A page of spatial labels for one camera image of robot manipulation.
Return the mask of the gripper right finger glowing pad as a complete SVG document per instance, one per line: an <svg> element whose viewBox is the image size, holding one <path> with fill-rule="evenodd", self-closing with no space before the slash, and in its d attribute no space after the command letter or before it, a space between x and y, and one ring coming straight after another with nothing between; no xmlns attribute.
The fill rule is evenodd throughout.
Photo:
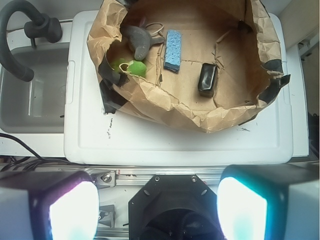
<svg viewBox="0 0 320 240"><path fill-rule="evenodd" d="M228 240L318 240L318 164L233 164L222 172L217 214Z"/></svg>

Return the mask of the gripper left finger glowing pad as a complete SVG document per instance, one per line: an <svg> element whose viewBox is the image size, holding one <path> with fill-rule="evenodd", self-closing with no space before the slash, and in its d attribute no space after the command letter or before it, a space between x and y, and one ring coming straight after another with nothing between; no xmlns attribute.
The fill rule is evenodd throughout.
<svg viewBox="0 0 320 240"><path fill-rule="evenodd" d="M0 174L2 240L92 240L99 193L84 171Z"/></svg>

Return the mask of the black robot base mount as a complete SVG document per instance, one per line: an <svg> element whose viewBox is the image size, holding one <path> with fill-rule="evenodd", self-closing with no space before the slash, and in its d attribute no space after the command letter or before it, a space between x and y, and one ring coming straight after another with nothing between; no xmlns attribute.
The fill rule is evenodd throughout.
<svg viewBox="0 0 320 240"><path fill-rule="evenodd" d="M153 176L128 202L131 240L223 240L217 195L200 178Z"/></svg>

